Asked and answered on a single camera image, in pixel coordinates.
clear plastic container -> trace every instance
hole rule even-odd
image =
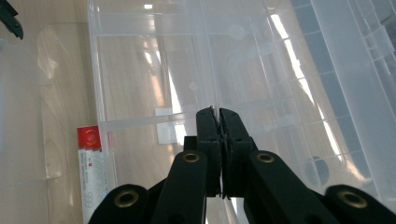
[[[0,23],[0,223],[82,223],[76,128],[96,124],[86,1],[8,1]]]
[[[347,184],[396,211],[386,2],[89,0],[110,187],[165,178],[194,113],[213,105],[309,188]]]

black object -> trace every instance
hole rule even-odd
[[[249,223],[396,223],[396,216],[359,189],[308,189],[276,154],[258,150],[239,115],[209,107],[197,113],[197,136],[186,136],[169,176],[145,190],[113,189],[90,220],[102,223],[205,223],[206,197],[243,197]]]
[[[0,21],[16,37],[23,39],[23,29],[21,23],[15,19],[18,12],[9,4],[7,0],[0,0]]]

metal screw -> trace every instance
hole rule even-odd
[[[125,208],[134,205],[139,199],[139,194],[133,189],[126,189],[117,194],[114,204],[117,207]]]
[[[199,156],[195,153],[187,153],[183,155],[183,160],[186,162],[196,162],[199,160]]]
[[[341,199],[344,203],[348,204],[349,206],[355,208],[365,208],[367,207],[367,201],[361,197],[359,194],[356,194],[349,190],[343,190],[338,192],[338,198]]]
[[[273,162],[275,160],[275,158],[273,156],[271,156],[270,154],[262,152],[260,154],[257,154],[257,160],[269,163],[269,162]]]

